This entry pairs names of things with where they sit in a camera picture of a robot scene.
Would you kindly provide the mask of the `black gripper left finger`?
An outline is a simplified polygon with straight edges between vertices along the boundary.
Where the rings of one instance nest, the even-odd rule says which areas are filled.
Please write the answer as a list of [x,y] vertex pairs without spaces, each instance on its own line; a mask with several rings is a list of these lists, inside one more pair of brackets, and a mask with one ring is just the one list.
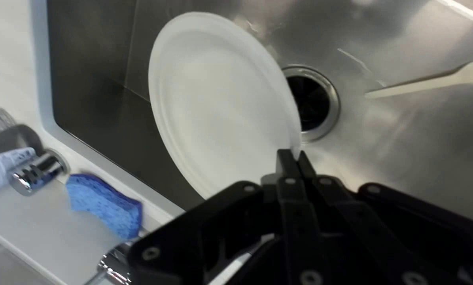
[[229,285],[301,285],[321,276],[321,232],[305,153],[277,151],[261,181],[240,180],[134,242],[133,285],[207,285],[237,256]]

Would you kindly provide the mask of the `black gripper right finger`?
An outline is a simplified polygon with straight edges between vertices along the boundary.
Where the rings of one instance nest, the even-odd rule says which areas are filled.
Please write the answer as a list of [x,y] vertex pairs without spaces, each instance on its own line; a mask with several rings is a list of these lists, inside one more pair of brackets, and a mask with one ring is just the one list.
[[305,153],[297,164],[320,227],[350,242],[375,283],[473,285],[471,218],[377,181],[353,193]]

